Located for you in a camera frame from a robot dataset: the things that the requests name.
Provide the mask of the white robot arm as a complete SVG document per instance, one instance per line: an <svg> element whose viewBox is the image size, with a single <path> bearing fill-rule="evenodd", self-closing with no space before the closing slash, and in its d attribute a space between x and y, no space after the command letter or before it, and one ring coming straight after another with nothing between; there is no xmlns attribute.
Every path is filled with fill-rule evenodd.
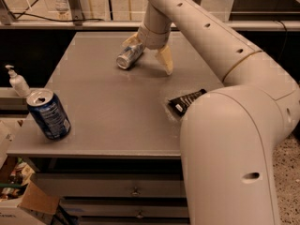
<svg viewBox="0 0 300 225"><path fill-rule="evenodd" d="M273 150L300 118L297 82L266 52L192 0L148 0L138 33L173 69L176 26L222 81L183 117L181 161L191 225L280 225Z"/></svg>

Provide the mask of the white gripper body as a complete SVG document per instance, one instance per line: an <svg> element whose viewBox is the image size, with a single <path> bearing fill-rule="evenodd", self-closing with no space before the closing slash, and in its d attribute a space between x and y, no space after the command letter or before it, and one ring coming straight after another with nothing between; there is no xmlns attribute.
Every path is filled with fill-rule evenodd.
<svg viewBox="0 0 300 225"><path fill-rule="evenodd" d="M171 28L169 24L164 27L162 32L155 32L142 23L139 27L137 38L145 48L159 50L167 44L170 33Z"/></svg>

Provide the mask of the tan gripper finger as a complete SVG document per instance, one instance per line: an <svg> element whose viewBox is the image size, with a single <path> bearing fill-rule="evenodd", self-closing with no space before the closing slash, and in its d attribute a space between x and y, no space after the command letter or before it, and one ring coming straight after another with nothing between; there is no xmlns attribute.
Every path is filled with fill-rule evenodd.
<svg viewBox="0 0 300 225"><path fill-rule="evenodd" d="M157 50L156 59L163 66L168 75L173 73L173 58L172 52L168 45Z"/></svg>
<svg viewBox="0 0 300 225"><path fill-rule="evenodd" d="M138 38L138 34L135 33L131 37L127 38L123 43L122 46L124 48L128 46L138 46L140 45L142 48L144 48L143 42Z"/></svg>

